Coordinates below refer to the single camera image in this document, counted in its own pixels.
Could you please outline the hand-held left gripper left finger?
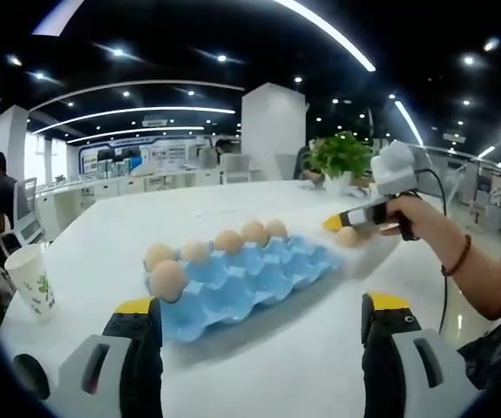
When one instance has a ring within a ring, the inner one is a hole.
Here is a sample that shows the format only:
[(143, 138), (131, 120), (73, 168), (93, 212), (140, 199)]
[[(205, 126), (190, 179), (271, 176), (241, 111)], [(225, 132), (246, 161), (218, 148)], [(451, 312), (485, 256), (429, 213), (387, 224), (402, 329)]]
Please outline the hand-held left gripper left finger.
[(163, 333), (159, 300), (119, 305), (58, 369), (60, 417), (161, 417)]

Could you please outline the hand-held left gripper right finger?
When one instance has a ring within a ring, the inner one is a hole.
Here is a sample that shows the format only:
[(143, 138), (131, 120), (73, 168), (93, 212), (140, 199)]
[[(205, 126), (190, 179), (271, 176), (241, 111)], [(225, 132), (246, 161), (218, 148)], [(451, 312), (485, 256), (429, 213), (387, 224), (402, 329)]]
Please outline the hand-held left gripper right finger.
[(460, 417), (472, 403), (464, 358), (394, 295), (362, 296), (366, 417)]

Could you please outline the person's right hand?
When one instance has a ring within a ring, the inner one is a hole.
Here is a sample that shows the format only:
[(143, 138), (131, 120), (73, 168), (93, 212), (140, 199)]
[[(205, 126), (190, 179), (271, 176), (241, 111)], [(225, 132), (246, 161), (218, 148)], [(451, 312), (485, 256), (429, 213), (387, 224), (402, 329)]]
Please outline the person's right hand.
[(400, 212), (409, 219), (414, 235), (430, 246), (447, 273), (453, 271), (462, 257), (467, 239), (451, 219), (430, 203), (412, 196), (392, 199), (386, 203), (386, 208), (392, 218)]

